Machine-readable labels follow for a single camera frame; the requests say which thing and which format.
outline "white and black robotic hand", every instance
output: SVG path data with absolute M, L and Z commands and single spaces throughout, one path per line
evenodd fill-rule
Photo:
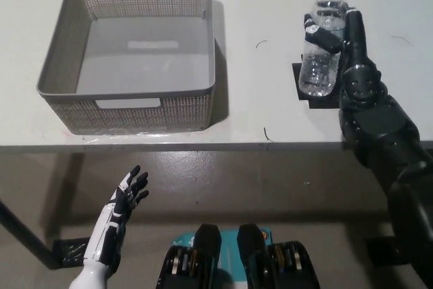
M 147 172 L 136 178 L 139 172 L 140 166 L 137 165 L 120 182 L 110 201 L 102 208 L 87 245 L 84 268 L 69 289 L 107 288 L 108 278 L 117 271 L 120 263 L 126 223 L 133 209 L 149 194 L 144 190 Z

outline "black table leg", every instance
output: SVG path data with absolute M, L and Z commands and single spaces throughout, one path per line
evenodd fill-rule
M 89 242 L 88 238 L 56 240 L 53 243 L 53 250 L 50 250 L 2 201 L 0 201 L 0 224 L 48 269 L 83 265 L 84 253 Z

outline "gray floor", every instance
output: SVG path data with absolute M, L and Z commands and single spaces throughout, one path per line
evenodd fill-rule
M 171 240 L 202 222 L 255 222 L 300 240 L 322 288 L 424 288 L 408 267 L 373 269 L 364 238 L 390 234 L 385 197 L 349 152 L 169 152 L 0 156 L 1 199 L 41 239 L 85 237 L 136 164 L 150 196 L 134 212 L 109 288 L 155 288 Z M 0 288 L 67 288 L 0 227 Z

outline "robotic hand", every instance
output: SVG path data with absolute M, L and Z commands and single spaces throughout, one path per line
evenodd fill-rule
M 360 11 L 346 8 L 343 43 L 308 15 L 304 27 L 307 41 L 331 53 L 342 52 L 343 136 L 386 194 L 396 243 L 390 248 L 433 288 L 433 157 L 422 148 L 416 125 L 388 94 L 381 72 L 368 58 Z
M 133 209 L 149 191 L 147 172 L 139 174 L 137 165 L 120 182 L 110 201 L 102 208 L 84 255 L 84 268 L 69 289 L 106 289 L 108 278 L 116 273 L 120 263 L 120 249 L 126 223 Z

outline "white robotic hand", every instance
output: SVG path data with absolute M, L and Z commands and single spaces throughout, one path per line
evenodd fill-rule
M 139 172 L 140 166 L 137 165 L 120 182 L 110 201 L 102 208 L 87 245 L 84 268 L 71 283 L 70 289 L 105 289 L 107 279 L 117 271 L 126 223 L 133 209 L 149 194 L 149 191 L 143 190 L 147 185 L 147 172 L 133 182 Z

